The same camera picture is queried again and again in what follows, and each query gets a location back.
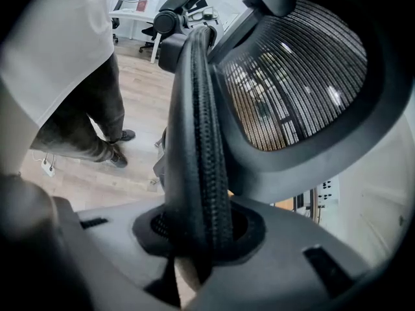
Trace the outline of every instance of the dark pants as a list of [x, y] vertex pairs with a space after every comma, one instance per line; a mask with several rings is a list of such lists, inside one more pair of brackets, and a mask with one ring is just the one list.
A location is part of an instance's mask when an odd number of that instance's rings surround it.
[[[31, 148], [101, 162], [111, 159], [121, 138], [124, 105], [115, 54], [79, 84], [40, 128]], [[91, 117], [107, 141], [97, 136]]]

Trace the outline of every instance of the wall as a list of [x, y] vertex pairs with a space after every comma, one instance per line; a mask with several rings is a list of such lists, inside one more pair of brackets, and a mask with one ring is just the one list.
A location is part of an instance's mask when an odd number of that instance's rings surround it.
[[372, 266], [391, 256], [411, 219], [415, 143], [407, 117], [339, 175], [337, 224], [343, 228], [342, 239]]
[[[114, 9], [117, 0], [107, 0], [108, 11]], [[220, 19], [222, 22], [226, 21], [232, 14], [238, 13], [241, 14], [244, 10], [246, 10], [245, 5], [242, 3], [241, 0], [206, 0], [209, 6], [214, 6], [215, 9], [218, 10]], [[157, 14], [157, 10], [160, 9], [162, 4], [164, 4], [166, 0], [157, 0], [157, 1], [150, 1], [147, 5], [147, 8], [154, 11], [154, 14]], [[137, 3], [123, 3], [121, 8], [133, 8], [135, 9]], [[130, 29], [132, 26], [132, 20], [130, 19], [121, 19], [120, 26], [118, 29], [114, 31], [118, 37], [129, 38], [130, 36]], [[136, 22], [136, 27], [133, 33], [133, 39], [141, 40], [141, 41], [148, 41], [150, 38], [141, 33], [141, 30], [149, 27], [150, 25], [146, 25], [142, 22]]]

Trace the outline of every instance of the power strip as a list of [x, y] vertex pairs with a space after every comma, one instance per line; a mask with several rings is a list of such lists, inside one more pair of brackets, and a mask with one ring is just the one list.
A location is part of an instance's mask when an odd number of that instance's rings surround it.
[[44, 159], [41, 161], [41, 167], [46, 172], [47, 175], [49, 175], [51, 178], [54, 176], [54, 167], [48, 160]]

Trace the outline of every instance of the person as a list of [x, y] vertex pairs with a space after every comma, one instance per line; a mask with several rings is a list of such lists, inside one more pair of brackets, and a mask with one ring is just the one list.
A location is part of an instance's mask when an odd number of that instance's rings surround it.
[[117, 143], [136, 135], [118, 76], [106, 0], [33, 0], [0, 52], [2, 83], [40, 128], [32, 149], [123, 168]]

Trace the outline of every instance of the black shoe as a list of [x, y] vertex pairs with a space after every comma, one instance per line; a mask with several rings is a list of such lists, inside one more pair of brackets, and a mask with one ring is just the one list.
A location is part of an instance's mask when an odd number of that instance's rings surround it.
[[120, 141], [128, 142], [134, 138], [136, 138], [136, 133], [133, 132], [132, 130], [126, 129], [126, 130], [123, 130], [123, 135], [121, 136]]
[[128, 161], [125, 155], [116, 150], [114, 151], [114, 154], [111, 158], [111, 162], [118, 168], [124, 168], [128, 164]]

